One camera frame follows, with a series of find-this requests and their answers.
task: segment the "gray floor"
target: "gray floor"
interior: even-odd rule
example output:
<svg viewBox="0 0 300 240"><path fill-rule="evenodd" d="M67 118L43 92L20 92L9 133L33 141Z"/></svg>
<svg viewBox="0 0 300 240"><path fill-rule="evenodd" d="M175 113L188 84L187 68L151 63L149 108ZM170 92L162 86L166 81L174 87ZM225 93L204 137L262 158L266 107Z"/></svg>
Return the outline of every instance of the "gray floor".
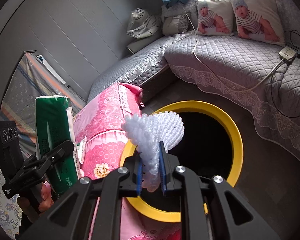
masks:
<svg viewBox="0 0 300 240"><path fill-rule="evenodd" d="M259 212L282 240L293 239L300 225L300 162L255 131L252 115L237 104L207 94L182 80L147 102L143 113L184 100L205 101L227 112L239 128L244 160L236 190Z"/></svg>

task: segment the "pink floral fabric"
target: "pink floral fabric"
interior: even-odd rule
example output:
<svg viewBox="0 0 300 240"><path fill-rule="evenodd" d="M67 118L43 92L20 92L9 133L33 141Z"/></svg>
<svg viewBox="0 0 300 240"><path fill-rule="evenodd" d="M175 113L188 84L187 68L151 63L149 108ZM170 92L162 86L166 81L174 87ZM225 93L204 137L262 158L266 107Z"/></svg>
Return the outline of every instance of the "pink floral fabric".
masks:
<svg viewBox="0 0 300 240"><path fill-rule="evenodd" d="M110 86L74 118L74 134L77 143L86 136L85 158L81 169L84 176L98 179L117 169L123 149L128 141L121 129L124 116L137 113L142 89L134 85L118 83ZM94 224L98 205L95 208ZM124 198L121 213L121 240L180 240L179 223L163 223L152 220L136 211Z"/></svg>
<svg viewBox="0 0 300 240"><path fill-rule="evenodd" d="M139 113L142 88L117 83L97 95L74 117L74 134L77 143L86 136L89 141L95 135L122 130L127 114Z"/></svg>
<svg viewBox="0 0 300 240"><path fill-rule="evenodd" d="M86 143L85 157L81 169L84 176L98 179L94 170L96 165L106 163L109 171L119 168L121 154L128 139L123 131L108 131L96 135Z"/></svg>

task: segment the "cartoon print fabric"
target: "cartoon print fabric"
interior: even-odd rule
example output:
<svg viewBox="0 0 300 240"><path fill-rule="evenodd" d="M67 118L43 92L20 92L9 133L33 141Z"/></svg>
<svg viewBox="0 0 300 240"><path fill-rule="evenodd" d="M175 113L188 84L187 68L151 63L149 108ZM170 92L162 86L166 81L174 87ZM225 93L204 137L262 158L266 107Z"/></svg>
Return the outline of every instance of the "cartoon print fabric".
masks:
<svg viewBox="0 0 300 240"><path fill-rule="evenodd" d="M14 235L18 233L21 223L22 210L17 204L17 195L11 199L7 199L2 192L2 186L5 183L5 179L0 170L0 225L12 239L15 239Z"/></svg>

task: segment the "sofa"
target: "sofa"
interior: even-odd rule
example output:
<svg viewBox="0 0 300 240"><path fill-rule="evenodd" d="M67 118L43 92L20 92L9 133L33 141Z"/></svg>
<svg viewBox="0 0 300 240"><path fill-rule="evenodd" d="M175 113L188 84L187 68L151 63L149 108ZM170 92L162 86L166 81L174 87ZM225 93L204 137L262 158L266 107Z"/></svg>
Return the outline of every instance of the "sofa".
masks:
<svg viewBox="0 0 300 240"><path fill-rule="evenodd" d="M196 1L189 0L185 5L176 4L170 8L163 6L162 17L184 14L185 9L196 26ZM300 11L293 1L276 0L276 3L284 31L300 31ZM172 72L176 77L196 84L203 92L221 95L250 111L258 135L281 145L300 160L300 117L294 118L300 114L300 59L296 58L290 66L284 64L276 71L272 88L267 79L253 91L238 92L253 87L271 71L280 61L278 52L282 47L236 35L198 35L197 39L196 52L203 64L192 53L196 43L193 30L182 35L164 36L100 75L91 87L88 101L115 82L142 86L142 82L152 81L158 88L163 88L173 78L160 79L159 74ZM291 42L289 32L285 33L285 40ZM300 38L294 36L293 44L300 47Z"/></svg>

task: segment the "baby print pillow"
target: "baby print pillow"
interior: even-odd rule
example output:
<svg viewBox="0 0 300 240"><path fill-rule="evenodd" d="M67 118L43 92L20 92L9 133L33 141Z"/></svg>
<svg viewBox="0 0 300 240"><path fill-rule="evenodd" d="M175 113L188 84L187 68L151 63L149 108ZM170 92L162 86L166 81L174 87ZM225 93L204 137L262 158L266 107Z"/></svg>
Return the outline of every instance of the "baby print pillow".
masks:
<svg viewBox="0 0 300 240"><path fill-rule="evenodd" d="M275 0L230 0L238 37L284 46Z"/></svg>
<svg viewBox="0 0 300 240"><path fill-rule="evenodd" d="M231 36L234 14L230 0L198 0L199 35Z"/></svg>

